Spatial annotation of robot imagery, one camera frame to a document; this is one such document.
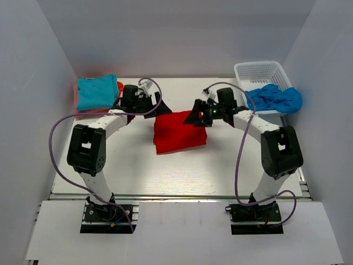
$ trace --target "basket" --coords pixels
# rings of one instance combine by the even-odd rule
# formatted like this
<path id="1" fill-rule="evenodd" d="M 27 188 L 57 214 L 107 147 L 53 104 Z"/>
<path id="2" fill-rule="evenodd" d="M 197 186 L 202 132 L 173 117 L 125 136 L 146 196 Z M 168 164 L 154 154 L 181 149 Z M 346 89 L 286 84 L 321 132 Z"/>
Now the basket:
<path id="1" fill-rule="evenodd" d="M 292 87 L 288 77 L 280 63 L 275 61 L 262 62 L 243 62 L 234 65 L 239 86 L 245 91 L 251 91 L 264 87 L 266 84 L 276 84 L 282 91 Z M 248 107 L 247 97 L 244 93 L 242 96 L 245 106 Z M 266 117 L 280 117 L 286 113 L 277 110 L 263 110 L 256 112 Z"/>

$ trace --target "teal cloth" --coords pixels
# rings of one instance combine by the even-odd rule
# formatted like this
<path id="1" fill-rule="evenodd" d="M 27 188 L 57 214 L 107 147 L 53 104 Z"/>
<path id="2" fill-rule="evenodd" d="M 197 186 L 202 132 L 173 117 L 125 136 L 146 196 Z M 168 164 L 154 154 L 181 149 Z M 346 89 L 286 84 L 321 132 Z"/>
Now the teal cloth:
<path id="1" fill-rule="evenodd" d="M 290 87 L 284 91 L 275 84 L 267 84 L 263 88 L 247 91 L 256 105 L 256 111 L 277 110 L 282 113 L 295 113 L 302 107 L 302 97 L 294 88 Z M 248 106 L 254 109 L 250 100 Z"/>
<path id="2" fill-rule="evenodd" d="M 80 78 L 77 82 L 77 111 L 111 108 L 118 95 L 116 81 L 116 75 L 93 79 Z"/>

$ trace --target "white table surface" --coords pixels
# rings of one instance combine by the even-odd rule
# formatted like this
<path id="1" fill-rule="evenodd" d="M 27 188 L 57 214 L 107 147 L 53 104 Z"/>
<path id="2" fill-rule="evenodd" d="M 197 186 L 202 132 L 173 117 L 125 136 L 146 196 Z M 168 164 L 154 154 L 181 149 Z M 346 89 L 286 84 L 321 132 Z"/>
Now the white table surface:
<path id="1" fill-rule="evenodd" d="M 282 235 L 231 235 L 226 202 L 140 203 L 132 235 L 80 234 L 84 202 L 43 202 L 26 259 L 40 265 L 342 263 L 322 203 L 299 202 Z M 293 202 L 279 202 L 288 216 Z"/>
<path id="2" fill-rule="evenodd" d="M 123 84 L 137 84 L 137 78 L 122 78 Z M 236 84 L 235 78 L 156 78 L 163 91 L 163 100 L 174 112 L 191 110 L 194 100 L 202 97 L 202 90 L 214 82 Z M 243 105 L 241 94 L 234 91 L 238 105 Z M 87 124 L 94 119 L 74 121 Z M 280 118 L 269 120 L 281 125 Z M 104 173 L 111 191 L 116 195 L 234 195 L 234 169 L 243 132 L 214 121 L 206 128 L 207 145 L 165 155 L 156 155 L 153 144 L 154 118 L 136 117 L 131 124 L 109 137 L 106 143 Z M 69 179 L 84 185 L 80 176 L 66 162 L 66 142 L 59 169 Z M 245 142 L 239 171 L 239 195 L 248 196 L 257 187 L 263 169 L 260 144 L 251 136 Z M 297 196 L 302 192 L 298 173 L 282 186 Z M 84 194 L 56 175 L 53 194 Z"/>

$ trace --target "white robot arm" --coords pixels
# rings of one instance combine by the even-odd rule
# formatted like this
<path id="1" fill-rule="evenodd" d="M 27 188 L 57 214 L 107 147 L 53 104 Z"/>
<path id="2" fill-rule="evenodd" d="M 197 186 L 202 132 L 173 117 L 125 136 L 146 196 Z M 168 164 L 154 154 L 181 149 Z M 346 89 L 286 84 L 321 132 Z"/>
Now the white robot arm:
<path id="1" fill-rule="evenodd" d="M 117 110 L 117 109 L 112 109 L 109 112 L 111 113 L 122 113 L 122 110 Z M 105 131 L 105 140 L 109 138 L 110 135 L 112 135 L 114 132 L 118 131 L 120 128 L 124 127 L 127 125 L 127 116 L 126 115 L 121 115 L 121 116 L 104 116 L 97 121 L 91 123 L 88 125 L 87 129 L 99 129 L 99 131 Z M 97 164 L 98 164 L 98 170 L 103 169 L 105 165 L 105 154 L 101 155 L 100 157 L 97 157 Z M 95 175 L 85 172 L 85 170 L 81 170 L 78 172 L 78 174 L 82 177 L 84 184 L 87 186 L 87 188 L 93 190 L 99 197 L 101 197 L 104 201 L 108 202 L 112 195 L 112 192 L 110 191 L 108 185 L 106 184 L 105 177 L 104 177 L 104 171 L 101 170 L 97 172 Z M 98 205 L 103 205 L 102 202 L 97 200 L 95 196 L 92 194 L 89 197 L 90 201 L 92 203 L 98 204 Z"/>
<path id="2" fill-rule="evenodd" d="M 109 189 L 103 172 L 107 139 L 129 124 L 134 118 L 134 113 L 143 115 L 146 113 L 145 118 L 151 118 L 172 112 L 162 100 L 156 109 L 153 101 L 159 102 L 160 94 L 155 92 L 155 100 L 152 100 L 153 96 L 148 92 L 151 85 L 151 81 L 144 82 L 139 87 L 126 85 L 122 96 L 109 110 L 110 115 L 103 116 L 88 125 L 77 124 L 72 130 L 67 163 L 82 177 L 87 188 L 94 192 L 87 197 L 87 201 L 99 213 L 102 220 L 110 220 L 112 215 L 115 215 L 115 207 L 102 202 L 114 203 L 114 194 Z"/>
<path id="3" fill-rule="evenodd" d="M 279 127 L 253 114 L 244 106 L 238 107 L 231 88 L 217 90 L 218 102 L 215 101 L 216 95 L 208 88 L 204 89 L 203 94 L 207 100 L 195 100 L 190 115 L 184 121 L 185 124 L 211 127 L 213 120 L 223 119 L 243 131 L 249 127 L 248 134 L 261 144 L 263 176 L 256 190 L 250 194 L 249 204 L 239 202 L 230 205 L 230 210 L 227 211 L 231 212 L 232 220 L 257 221 L 272 212 L 279 213 L 275 202 L 276 195 L 285 180 L 303 165 L 294 128 Z"/>

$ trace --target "red cloth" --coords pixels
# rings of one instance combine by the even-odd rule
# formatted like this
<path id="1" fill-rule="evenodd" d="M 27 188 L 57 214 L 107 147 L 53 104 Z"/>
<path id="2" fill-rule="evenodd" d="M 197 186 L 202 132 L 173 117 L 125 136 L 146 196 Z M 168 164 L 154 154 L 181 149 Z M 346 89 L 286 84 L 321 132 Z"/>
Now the red cloth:
<path id="1" fill-rule="evenodd" d="M 204 127 L 183 123 L 190 112 L 176 112 L 156 117 L 153 143 L 156 145 L 157 154 L 206 144 L 207 134 Z"/>

